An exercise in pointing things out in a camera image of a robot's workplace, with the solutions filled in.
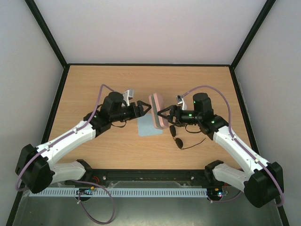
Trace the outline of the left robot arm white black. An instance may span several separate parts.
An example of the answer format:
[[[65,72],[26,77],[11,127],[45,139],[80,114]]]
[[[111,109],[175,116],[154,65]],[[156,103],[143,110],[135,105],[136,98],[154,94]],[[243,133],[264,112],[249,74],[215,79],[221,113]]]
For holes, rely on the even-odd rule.
[[[89,168],[85,161],[58,161],[81,144],[109,130],[114,122],[143,117],[150,109],[151,105],[143,101],[129,102],[125,93],[110,92],[102,104],[72,129],[36,147],[28,144],[22,148],[16,166],[16,190],[30,190],[36,194],[52,183],[83,178]]]

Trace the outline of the pink glasses case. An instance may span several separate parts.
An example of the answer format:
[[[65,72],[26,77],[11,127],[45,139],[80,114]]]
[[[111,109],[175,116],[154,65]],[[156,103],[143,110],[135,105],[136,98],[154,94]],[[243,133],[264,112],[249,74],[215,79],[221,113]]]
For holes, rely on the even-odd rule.
[[[151,105],[150,111],[153,118],[154,127],[156,129],[167,129],[169,125],[160,126],[158,116],[157,116],[157,112],[165,108],[163,97],[159,93],[153,93],[149,95],[149,102]]]

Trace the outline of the light blue cleaning cloth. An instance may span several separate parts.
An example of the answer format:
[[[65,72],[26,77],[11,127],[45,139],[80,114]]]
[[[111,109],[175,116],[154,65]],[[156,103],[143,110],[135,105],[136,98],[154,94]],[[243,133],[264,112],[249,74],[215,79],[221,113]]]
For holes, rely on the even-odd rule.
[[[153,118],[150,113],[137,119],[138,135],[140,137],[163,134],[163,130],[156,129],[153,125]]]

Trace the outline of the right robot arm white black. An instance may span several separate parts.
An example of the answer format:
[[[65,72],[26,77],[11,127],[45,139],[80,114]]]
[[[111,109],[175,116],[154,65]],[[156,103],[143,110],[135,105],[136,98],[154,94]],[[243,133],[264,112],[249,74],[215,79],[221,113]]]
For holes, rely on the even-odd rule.
[[[185,110],[179,105],[171,105],[158,110],[157,115],[177,127],[197,125],[200,131],[223,147],[239,164],[240,169],[216,160],[205,167],[204,175],[208,183],[225,182],[245,194],[255,207],[280,198],[284,201],[283,169],[277,163],[270,163],[252,150],[232,130],[230,121],[214,114],[211,99],[206,93],[193,96],[193,110]]]

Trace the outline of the black gold sunglasses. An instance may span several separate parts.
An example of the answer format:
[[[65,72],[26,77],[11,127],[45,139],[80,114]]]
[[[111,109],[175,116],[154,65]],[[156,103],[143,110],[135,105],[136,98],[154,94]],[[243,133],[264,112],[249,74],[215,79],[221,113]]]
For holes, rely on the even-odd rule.
[[[170,134],[171,134],[174,142],[176,143],[177,147],[181,150],[186,150],[186,149],[190,149],[190,148],[193,148],[195,146],[198,146],[198,145],[202,144],[206,139],[206,138],[204,138],[202,141],[200,141],[200,142],[198,142],[194,145],[184,147],[183,146],[183,141],[180,138],[177,137],[176,128],[175,128],[174,125],[169,126],[169,131],[170,131]]]

